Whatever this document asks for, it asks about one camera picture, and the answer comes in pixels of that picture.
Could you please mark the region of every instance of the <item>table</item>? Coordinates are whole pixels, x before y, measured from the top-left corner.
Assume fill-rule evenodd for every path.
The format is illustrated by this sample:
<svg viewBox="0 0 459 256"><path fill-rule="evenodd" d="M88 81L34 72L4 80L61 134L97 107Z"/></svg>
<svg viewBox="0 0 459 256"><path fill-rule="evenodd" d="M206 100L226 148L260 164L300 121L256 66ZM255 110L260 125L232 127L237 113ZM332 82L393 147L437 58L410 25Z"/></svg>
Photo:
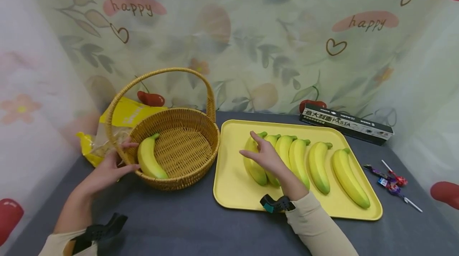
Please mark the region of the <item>table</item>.
<svg viewBox="0 0 459 256"><path fill-rule="evenodd" d="M217 112L219 127L229 119L304 124L295 115ZM335 219L359 255L456 255L456 231L393 151L346 139L361 164L381 167L380 159L384 159L405 176L409 184L404 193L424 211L419 213L390 195L376 184L374 175L365 172L381 200L383 217L376 222ZM82 157L78 159L7 256L39 253L67 196L91 169ZM230 210L218 205L212 194L214 175L215 164L194 186L177 192L153 190L136 175L124 177L94 203L97 223L107 223L114 212L129 216L120 235L100 243L99 255L310 255L284 214Z"/></svg>

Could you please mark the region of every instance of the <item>yellow tray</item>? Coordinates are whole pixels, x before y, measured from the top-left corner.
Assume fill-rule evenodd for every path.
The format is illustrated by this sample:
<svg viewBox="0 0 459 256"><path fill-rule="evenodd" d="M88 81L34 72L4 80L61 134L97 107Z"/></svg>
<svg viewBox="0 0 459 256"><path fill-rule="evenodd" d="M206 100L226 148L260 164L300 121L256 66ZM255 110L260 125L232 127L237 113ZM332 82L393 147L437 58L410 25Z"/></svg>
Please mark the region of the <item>yellow tray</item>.
<svg viewBox="0 0 459 256"><path fill-rule="evenodd" d="M242 161L243 157L239 154L239 150L244 148L251 130L256 133L265 131L268 135L295 135L299 139L309 139L311 144L307 147L306 155L308 155L311 145L318 141L332 143L333 148L326 155L326 170L330 179L330 193L328 195L320 193L308 172L311 180L310 190L331 217L374 221L383 216L383 206L352 151L349 154L351 168L367 193L371 206L368 209L363 209L354 204L336 179L330 163L332 154L335 150L350 148L340 132L329 127L263 123L261 121L228 120L222 125L217 171L215 172L214 180L214 197L221 206L265 211L260 204L260 199L265 194L268 193L274 199L282 196L280 188L270 185L259 186L245 170Z"/></svg>

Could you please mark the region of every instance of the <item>yellow banana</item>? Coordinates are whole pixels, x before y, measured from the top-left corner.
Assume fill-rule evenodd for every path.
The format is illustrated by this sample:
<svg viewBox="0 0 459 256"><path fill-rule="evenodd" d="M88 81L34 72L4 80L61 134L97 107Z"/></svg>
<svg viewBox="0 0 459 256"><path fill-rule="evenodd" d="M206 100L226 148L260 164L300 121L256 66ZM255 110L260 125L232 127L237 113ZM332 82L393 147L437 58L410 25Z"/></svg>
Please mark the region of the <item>yellow banana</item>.
<svg viewBox="0 0 459 256"><path fill-rule="evenodd" d="M306 171L306 146L310 144L309 139L296 139L290 145L289 159L293 174L309 189L309 177Z"/></svg>
<svg viewBox="0 0 459 256"><path fill-rule="evenodd" d="M155 133L144 139L137 150L137 159L141 165L142 172L151 178L169 178L155 158L155 142L159 133Z"/></svg>
<svg viewBox="0 0 459 256"><path fill-rule="evenodd" d="M257 133L257 135L260 138L263 138L264 136L267 135L267 133L262 132L262 133ZM249 139L245 143L244 149L258 152L257 142L254 141L252 137L249 137ZM268 183L268 179L266 178L265 170L258 163L254 162L248 157L244 157L244 166L245 166L245 169L247 169L247 172L252 176L252 178L254 178L254 180L258 184L260 184L261 186L264 186L265 184Z"/></svg>
<svg viewBox="0 0 459 256"><path fill-rule="evenodd" d="M290 166L288 151L290 150L290 145L294 140L298 139L294 135L283 135L276 142L276 152L280 156L280 159L285 163L287 168L292 169Z"/></svg>
<svg viewBox="0 0 459 256"><path fill-rule="evenodd" d="M357 205L366 209L370 207L370 200L352 172L349 163L349 153L350 150L348 148L335 151L331 158L331 166L347 195L349 195Z"/></svg>
<svg viewBox="0 0 459 256"><path fill-rule="evenodd" d="M277 139L280 138L281 135L267 135L265 136L265 140L270 142L272 147L276 147L276 142ZM266 176L268 177L269 183L271 183L274 187L280 187L281 184L277 180L277 178L274 177L274 175L271 172L266 172Z"/></svg>
<svg viewBox="0 0 459 256"><path fill-rule="evenodd" d="M317 189L325 195L330 193L330 182L325 171L325 155L327 150L332 147L332 144L320 141L315 143L309 150L308 162L311 178Z"/></svg>

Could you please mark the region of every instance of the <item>lollipop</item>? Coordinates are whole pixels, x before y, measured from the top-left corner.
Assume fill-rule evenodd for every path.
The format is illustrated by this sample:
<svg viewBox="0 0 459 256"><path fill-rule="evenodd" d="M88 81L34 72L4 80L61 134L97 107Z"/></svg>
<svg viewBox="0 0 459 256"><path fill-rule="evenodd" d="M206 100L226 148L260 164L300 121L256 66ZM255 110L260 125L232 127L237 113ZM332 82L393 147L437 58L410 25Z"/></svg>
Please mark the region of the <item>lollipop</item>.
<svg viewBox="0 0 459 256"><path fill-rule="evenodd" d="M398 186L402 187L408 184L408 181L406 180L406 178L396 175L395 172L389 167L389 165L387 165L387 163L384 160L381 160L381 162L383 162L386 168L389 169L389 173L394 176L393 179L396 180L396 183L398 184Z"/></svg>

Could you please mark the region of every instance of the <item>beige sleeve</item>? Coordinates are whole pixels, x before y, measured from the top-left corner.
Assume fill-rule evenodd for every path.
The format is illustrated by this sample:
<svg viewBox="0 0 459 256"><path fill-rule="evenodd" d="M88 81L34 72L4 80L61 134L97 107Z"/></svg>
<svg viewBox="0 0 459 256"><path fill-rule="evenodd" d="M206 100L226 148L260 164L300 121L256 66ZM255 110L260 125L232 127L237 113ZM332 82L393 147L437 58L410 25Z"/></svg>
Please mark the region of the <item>beige sleeve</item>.
<svg viewBox="0 0 459 256"><path fill-rule="evenodd" d="M286 212L287 221L313 256L359 256L312 192L292 203L296 209Z"/></svg>
<svg viewBox="0 0 459 256"><path fill-rule="evenodd" d="M51 234L46 240L45 246L41 250L38 256L67 256L72 255L73 244L70 242L73 238L83 234L86 230L80 230L76 232L63 233L63 234ZM93 245L80 253L75 254L77 256L97 256L97 244L93 242Z"/></svg>

